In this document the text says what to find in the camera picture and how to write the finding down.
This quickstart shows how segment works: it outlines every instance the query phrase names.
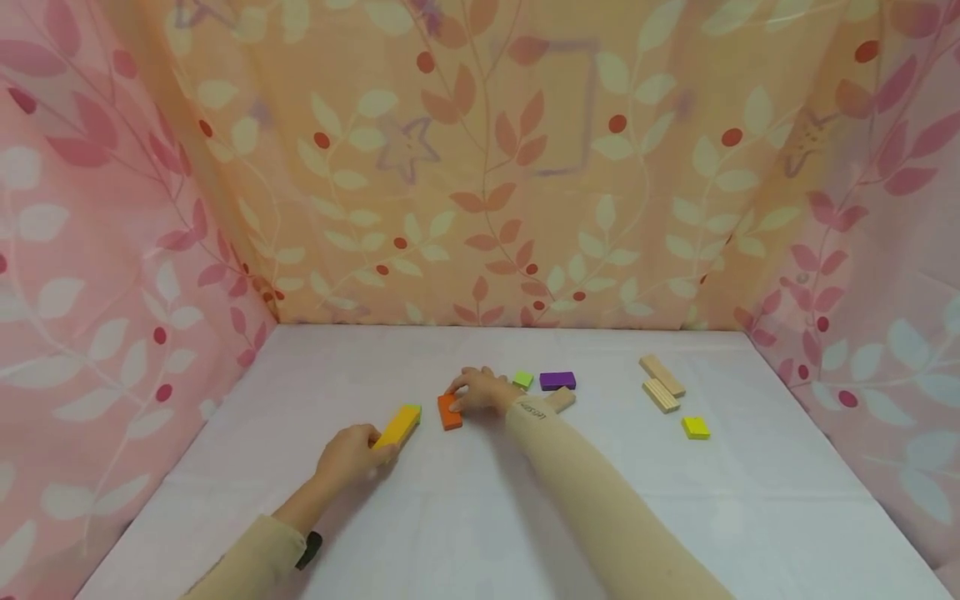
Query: orange block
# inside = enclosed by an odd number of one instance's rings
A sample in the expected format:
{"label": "orange block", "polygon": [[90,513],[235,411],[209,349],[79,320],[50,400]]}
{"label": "orange block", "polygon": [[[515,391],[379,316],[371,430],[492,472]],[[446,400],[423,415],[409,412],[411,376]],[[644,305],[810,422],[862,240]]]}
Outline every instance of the orange block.
{"label": "orange block", "polygon": [[456,401],[453,394],[446,394],[437,398],[437,408],[440,409],[440,422],[444,424],[444,431],[456,429],[464,425],[464,418],[460,413],[451,413],[450,404]]}

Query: sleeve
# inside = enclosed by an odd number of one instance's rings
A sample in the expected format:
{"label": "sleeve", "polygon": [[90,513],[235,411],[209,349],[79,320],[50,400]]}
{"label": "sleeve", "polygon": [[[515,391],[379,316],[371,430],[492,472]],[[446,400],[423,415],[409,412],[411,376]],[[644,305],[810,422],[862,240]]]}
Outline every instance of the sleeve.
{"label": "sleeve", "polygon": [[732,599],[600,451],[542,398],[515,402],[507,429],[611,600]]}
{"label": "sleeve", "polygon": [[271,516],[258,516],[180,600],[262,600],[294,569],[305,549],[300,532]]}

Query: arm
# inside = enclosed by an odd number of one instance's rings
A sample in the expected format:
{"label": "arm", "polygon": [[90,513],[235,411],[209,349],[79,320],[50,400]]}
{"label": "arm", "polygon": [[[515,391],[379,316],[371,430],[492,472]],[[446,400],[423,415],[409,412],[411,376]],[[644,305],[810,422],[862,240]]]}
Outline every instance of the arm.
{"label": "arm", "polygon": [[341,430],[326,445],[313,477],[273,516],[259,516],[180,600],[265,598],[294,570],[306,549],[305,536],[340,491],[396,456],[394,444],[372,449],[379,438],[372,425]]}
{"label": "arm", "polygon": [[[487,369],[466,371],[450,386],[470,387],[454,408],[488,405],[506,417],[511,437],[530,459],[612,600],[732,599],[599,450],[542,398],[524,396]],[[478,394],[471,397],[474,388]]]}

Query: pink fabric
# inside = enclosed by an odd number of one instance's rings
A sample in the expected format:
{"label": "pink fabric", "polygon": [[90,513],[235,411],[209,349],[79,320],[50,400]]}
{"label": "pink fabric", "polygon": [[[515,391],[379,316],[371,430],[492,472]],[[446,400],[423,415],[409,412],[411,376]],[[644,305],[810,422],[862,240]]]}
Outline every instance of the pink fabric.
{"label": "pink fabric", "polygon": [[905,47],[866,110],[837,89],[849,147],[773,288],[735,314],[957,594],[960,3],[893,4]]}
{"label": "pink fabric", "polygon": [[[274,319],[95,7],[0,6],[0,82],[0,597],[50,600],[79,589]],[[204,285],[210,270],[231,277]]]}

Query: toy block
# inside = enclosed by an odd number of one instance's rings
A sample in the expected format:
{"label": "toy block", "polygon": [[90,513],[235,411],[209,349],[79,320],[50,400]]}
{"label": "toy block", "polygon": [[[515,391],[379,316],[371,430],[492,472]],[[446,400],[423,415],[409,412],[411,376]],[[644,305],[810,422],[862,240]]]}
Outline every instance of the toy block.
{"label": "toy block", "polygon": [[680,397],[686,394],[684,386],[680,385],[677,378],[666,369],[656,354],[647,354],[641,358],[640,366],[643,367],[643,370],[646,371],[648,375],[654,379],[659,379],[663,387],[666,388],[666,391],[672,394],[673,397]]}
{"label": "toy block", "polygon": [[691,440],[709,440],[710,430],[700,417],[684,417],[680,423],[684,426],[686,436]]}
{"label": "toy block", "polygon": [[514,375],[514,385],[526,392],[530,389],[530,384],[534,382],[534,376],[532,373],[526,371],[517,371]]}
{"label": "toy block", "polygon": [[380,439],[373,445],[373,449],[387,444],[403,446],[414,428],[420,424],[420,406],[418,404],[404,404],[396,412],[394,419],[383,430]]}
{"label": "toy block", "polygon": [[643,390],[664,414],[672,413],[680,408],[680,402],[666,391],[666,387],[664,387],[659,379],[647,379],[644,381]]}
{"label": "toy block", "polygon": [[451,413],[450,404],[457,401],[453,394],[445,394],[437,398],[437,408],[440,409],[440,422],[444,424],[444,431],[464,426],[464,418],[460,413]]}
{"label": "toy block", "polygon": [[577,378],[573,376],[573,371],[542,372],[540,374],[541,390],[553,392],[561,388],[567,388],[568,390],[577,389]]}
{"label": "toy block", "polygon": [[566,407],[573,404],[576,399],[576,394],[570,392],[567,388],[561,388],[546,397],[546,404],[553,409],[553,412],[559,415]]}

